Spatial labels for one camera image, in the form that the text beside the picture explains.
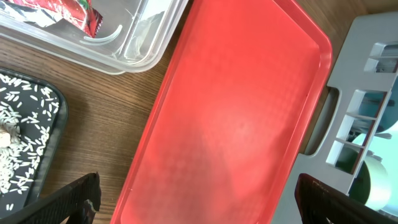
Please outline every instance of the black tray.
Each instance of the black tray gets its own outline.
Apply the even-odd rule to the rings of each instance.
[[[34,181],[30,186],[28,193],[18,195],[18,200],[12,200],[13,197],[9,195],[15,192],[11,192],[0,197],[0,218],[4,218],[5,216],[8,216],[18,211],[26,205],[33,203],[39,199],[40,193],[44,186],[44,180],[47,176],[47,173],[49,172],[51,162],[59,144],[59,140],[62,136],[63,130],[65,129],[65,125],[68,119],[68,105],[62,93],[55,86],[49,84],[44,80],[40,80],[38,78],[34,78],[22,73],[14,72],[5,68],[0,68],[0,73],[2,73],[3,75],[9,75],[11,77],[23,79],[39,86],[46,86],[53,90],[53,92],[57,95],[59,101],[57,117],[53,121],[52,131],[50,133],[49,140],[47,142],[46,148],[44,149],[44,154],[41,157],[41,162],[36,170]],[[12,211],[6,211],[6,205],[9,203],[14,204],[14,208],[12,209]]]

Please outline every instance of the wooden table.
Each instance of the wooden table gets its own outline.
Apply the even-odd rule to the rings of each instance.
[[[367,13],[360,0],[298,2],[329,36],[334,59],[353,19]],[[89,172],[99,172],[102,204],[95,223],[109,223],[189,6],[162,60],[144,73],[110,76],[0,38],[0,67],[53,83],[69,104],[68,124],[43,197]],[[327,93],[325,89],[313,120]]]

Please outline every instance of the transparent container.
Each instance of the transparent container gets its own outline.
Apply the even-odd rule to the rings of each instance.
[[[67,21],[41,28],[0,14],[0,35],[110,75],[143,72],[162,57],[188,0],[93,0],[93,39]]]

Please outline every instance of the red plastic tray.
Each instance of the red plastic tray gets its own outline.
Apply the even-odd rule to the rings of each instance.
[[[292,0],[195,0],[111,223],[269,223],[330,67]]]

